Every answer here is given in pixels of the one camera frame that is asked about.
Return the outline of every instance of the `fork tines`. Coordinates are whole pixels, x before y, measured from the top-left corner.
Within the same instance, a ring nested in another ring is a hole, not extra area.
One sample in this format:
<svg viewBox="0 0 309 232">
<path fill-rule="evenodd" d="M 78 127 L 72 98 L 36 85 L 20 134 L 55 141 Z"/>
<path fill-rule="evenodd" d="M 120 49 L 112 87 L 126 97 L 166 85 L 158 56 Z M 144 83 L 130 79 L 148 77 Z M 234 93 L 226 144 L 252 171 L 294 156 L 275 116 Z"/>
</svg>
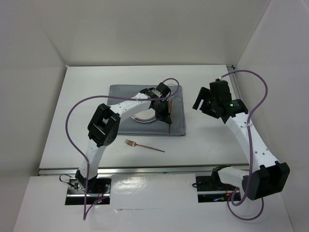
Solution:
<svg viewBox="0 0 309 232">
<path fill-rule="evenodd" d="M 126 140 L 125 140 L 125 143 L 126 143 L 126 144 L 128 144 L 128 145 L 130 145 L 130 146 L 132 146 L 132 145 L 133 145 L 133 141 L 128 140 L 128 139 L 126 139 Z"/>
</svg>

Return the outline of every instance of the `white backdrop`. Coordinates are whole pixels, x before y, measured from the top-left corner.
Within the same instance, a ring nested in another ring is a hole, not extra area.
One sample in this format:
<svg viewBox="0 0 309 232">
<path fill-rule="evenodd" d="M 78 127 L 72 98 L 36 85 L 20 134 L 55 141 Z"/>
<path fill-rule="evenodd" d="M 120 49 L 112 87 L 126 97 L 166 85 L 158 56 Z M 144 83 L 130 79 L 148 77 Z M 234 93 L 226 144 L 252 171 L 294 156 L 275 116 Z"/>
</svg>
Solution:
<svg viewBox="0 0 309 232">
<path fill-rule="evenodd" d="M 269 96 L 254 122 L 272 153 L 291 168 L 282 192 L 295 232 L 309 230 L 309 0 L 273 0 L 237 68 L 262 75 Z M 252 108 L 264 94 L 254 77 L 237 75 Z"/>
<path fill-rule="evenodd" d="M 13 231 L 29 176 L 38 170 L 64 71 L 32 7 L 1 0 L 0 231 Z"/>
<path fill-rule="evenodd" d="M 270 0 L 29 0 L 75 66 L 236 64 Z"/>
</svg>

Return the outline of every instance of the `cable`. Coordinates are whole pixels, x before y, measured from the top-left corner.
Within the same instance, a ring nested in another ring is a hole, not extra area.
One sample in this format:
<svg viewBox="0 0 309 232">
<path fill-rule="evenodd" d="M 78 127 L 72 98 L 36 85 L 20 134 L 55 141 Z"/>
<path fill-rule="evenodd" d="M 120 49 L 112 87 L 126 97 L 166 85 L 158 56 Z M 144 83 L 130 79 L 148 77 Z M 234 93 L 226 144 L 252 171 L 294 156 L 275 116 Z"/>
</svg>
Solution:
<svg viewBox="0 0 309 232">
<path fill-rule="evenodd" d="M 257 76 L 257 77 L 263 82 L 263 84 L 264 84 L 264 86 L 265 86 L 265 94 L 264 94 L 264 97 L 263 97 L 262 100 L 251 110 L 251 112 L 250 112 L 249 115 L 248 115 L 247 125 L 249 125 L 250 120 L 251 120 L 251 117 L 252 117 L 252 114 L 253 114 L 253 113 L 256 111 L 256 109 L 265 101 L 265 99 L 266 99 L 266 97 L 267 97 L 267 95 L 268 95 L 268 86 L 267 86 L 267 84 L 266 84 L 266 81 L 265 81 L 259 74 L 255 73 L 255 72 L 252 72 L 252 71 L 250 71 L 250 70 L 234 70 L 234 71 L 232 71 L 232 72 L 228 72 L 227 74 L 224 74 L 223 76 L 221 76 L 221 79 L 224 78 L 224 77 L 226 77 L 226 76 L 228 76 L 228 75 L 230 75 L 230 74 L 240 73 L 240 72 L 251 73 L 251 74 Z M 240 200 L 238 203 L 235 203 L 235 202 L 234 202 L 234 197 L 235 197 L 236 191 L 237 191 L 239 188 L 235 188 L 235 190 L 233 191 L 232 196 L 230 196 L 230 197 L 227 199 L 227 207 L 228 207 L 228 209 L 231 211 L 231 213 L 232 213 L 235 217 L 237 217 L 237 218 L 239 218 L 239 219 L 241 219 L 241 220 L 250 221 L 250 220 L 257 219 L 257 218 L 262 214 L 262 212 L 263 212 L 263 210 L 264 210 L 264 200 L 263 200 L 263 198 L 261 198 L 261 200 L 262 200 L 262 207 L 261 207 L 260 212 L 258 213 L 258 215 L 254 216 L 254 217 L 252 217 L 252 218 L 244 218 L 244 217 L 242 218 L 242 217 L 237 216 L 237 215 L 232 211 L 232 209 L 230 208 L 230 205 L 229 205 L 229 202 L 231 202 L 232 205 L 234 205 L 234 206 L 239 206 L 239 205 L 241 205 L 241 204 L 245 201 L 245 199 L 247 198 L 248 193 L 249 193 L 249 188 L 250 188 L 250 185 L 251 185 L 252 172 L 253 172 L 253 143 L 252 143 L 252 135 L 251 135 L 251 129 L 250 129 L 250 127 L 247 127 L 247 130 L 248 130 L 249 147 L 250 147 L 250 162 L 249 162 L 250 164 L 249 164 L 249 177 L 248 177 L 247 187 L 246 187 L 246 189 L 245 189 L 245 193 L 244 193 L 243 197 L 241 198 L 241 200 Z"/>
<path fill-rule="evenodd" d="M 74 184 L 72 184 L 72 183 L 70 183 L 70 182 L 65 182 L 65 181 L 61 180 L 61 177 L 62 177 L 63 175 L 66 175 L 66 176 L 71 177 L 71 178 L 74 178 L 74 177 L 73 177 L 73 176 L 70 176 L 70 175 L 68 175 L 68 174 L 61 174 L 61 175 L 59 176 L 60 182 L 66 183 L 66 184 L 70 185 L 70 186 L 73 188 L 73 187 L 74 187 Z"/>
<path fill-rule="evenodd" d="M 102 191 L 102 189 L 101 189 L 101 186 L 100 186 L 100 191 L 101 191 L 101 195 L 102 195 L 102 197 L 104 197 L 104 196 L 103 196 L 103 191 Z"/>
<path fill-rule="evenodd" d="M 96 198 L 96 200 L 97 200 L 97 199 L 100 197 L 101 190 L 99 189 L 98 186 L 96 186 L 96 188 L 98 189 L 98 196 L 97 196 L 97 198 Z"/>
<path fill-rule="evenodd" d="M 168 79 L 165 79 L 162 83 L 168 81 L 168 80 L 173 80 L 177 83 L 177 88 L 175 90 L 175 92 L 171 93 L 169 96 L 167 97 L 164 97 L 164 98 L 145 98 L 145 99 L 138 99 L 139 101 L 162 101 L 162 100 L 166 100 L 172 96 L 174 96 L 178 90 L 179 90 L 179 87 L 180 87 L 180 84 L 179 84 L 179 81 L 176 80 L 175 78 L 168 78 Z M 85 183 L 85 194 L 84 194 L 84 217 L 83 219 L 86 220 L 86 217 L 87 217 L 87 214 L 89 212 L 89 210 L 100 200 L 103 200 L 103 198 L 99 199 L 98 201 L 95 201 L 93 202 L 93 204 L 88 208 L 87 208 L 87 192 L 88 192 L 88 178 L 89 178 L 89 169 L 90 169 L 90 164 L 89 164 L 89 159 L 88 157 L 82 152 L 81 149 L 78 148 L 78 146 L 73 142 L 73 140 L 71 139 L 70 137 L 70 134 L 69 134 L 69 118 L 73 112 L 73 110 L 81 103 L 87 101 L 87 100 L 90 100 L 90 99 L 95 99 L 95 98 L 113 98 L 113 99 L 120 99 L 120 100 L 127 100 L 127 101 L 136 101 L 137 99 L 134 99 L 134 98 L 123 98 L 123 97 L 115 97 L 115 96 L 108 96 L 108 95 L 96 95 L 96 96 L 92 96 L 92 97 L 88 97 L 88 98 L 84 98 L 82 100 L 80 100 L 79 102 L 77 102 L 69 111 L 68 115 L 67 115 L 67 118 L 66 118 L 66 123 L 65 123 L 65 130 L 66 130 L 66 135 L 67 135 L 67 138 L 69 140 L 69 142 L 72 144 L 72 146 L 84 157 L 84 159 L 86 160 L 87 162 L 87 173 L 86 173 L 86 183 Z"/>
<path fill-rule="evenodd" d="M 227 193 L 227 191 L 228 191 L 228 186 L 226 186 L 226 191 L 225 191 L 225 193 L 226 193 L 226 197 L 228 196 L 228 194 L 229 193 Z"/>
</svg>

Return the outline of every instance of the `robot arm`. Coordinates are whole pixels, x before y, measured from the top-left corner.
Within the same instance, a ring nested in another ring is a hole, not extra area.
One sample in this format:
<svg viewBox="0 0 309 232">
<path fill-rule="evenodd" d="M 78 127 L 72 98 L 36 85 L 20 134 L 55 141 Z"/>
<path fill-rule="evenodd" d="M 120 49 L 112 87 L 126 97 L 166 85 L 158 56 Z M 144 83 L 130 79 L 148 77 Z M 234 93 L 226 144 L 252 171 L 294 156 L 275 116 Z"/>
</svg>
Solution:
<svg viewBox="0 0 309 232">
<path fill-rule="evenodd" d="M 217 79 L 210 83 L 210 89 L 202 87 L 193 109 L 198 109 L 212 117 L 221 118 L 232 130 L 250 162 L 250 145 L 247 127 L 250 127 L 253 142 L 253 175 L 248 193 L 250 200 L 256 200 L 277 192 L 281 192 L 290 169 L 286 163 L 279 163 L 268 150 L 262 138 L 250 121 L 247 124 L 248 110 L 242 100 L 232 100 L 227 81 Z M 215 168 L 212 172 L 215 184 L 231 184 L 247 187 L 249 172 L 229 166 Z"/>
<path fill-rule="evenodd" d="M 170 89 L 160 83 L 156 88 L 143 89 L 133 98 L 136 101 L 123 101 L 122 103 L 107 106 L 101 104 L 95 111 L 89 125 L 89 140 L 86 156 L 89 159 L 89 180 L 88 190 L 90 191 L 95 185 L 98 175 L 98 166 L 102 155 L 108 145 L 117 137 L 119 124 L 141 111 L 153 108 L 157 120 L 171 124 L 168 101 L 139 101 L 139 99 L 156 99 L 166 97 Z M 87 175 L 87 162 L 83 161 L 81 167 L 76 172 L 76 179 L 85 187 Z"/>
</svg>

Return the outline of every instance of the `fork handle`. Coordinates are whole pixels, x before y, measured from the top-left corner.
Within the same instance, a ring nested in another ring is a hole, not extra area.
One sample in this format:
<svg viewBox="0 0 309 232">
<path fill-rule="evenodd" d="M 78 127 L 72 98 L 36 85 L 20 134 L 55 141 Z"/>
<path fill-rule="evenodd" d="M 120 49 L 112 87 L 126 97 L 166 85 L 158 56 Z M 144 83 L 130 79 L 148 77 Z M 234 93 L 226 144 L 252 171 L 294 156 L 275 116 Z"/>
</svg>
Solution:
<svg viewBox="0 0 309 232">
<path fill-rule="evenodd" d="M 145 147 L 145 148 L 148 148 L 148 149 L 152 149 L 152 150 L 155 150 L 155 151 L 165 152 L 165 151 L 162 151 L 162 150 L 159 150 L 159 149 L 156 149 L 156 148 L 153 148 L 153 147 L 149 147 L 149 146 L 144 146 L 144 145 L 139 145 L 139 144 L 136 144 L 136 146 L 142 146 L 142 147 Z"/>
</svg>

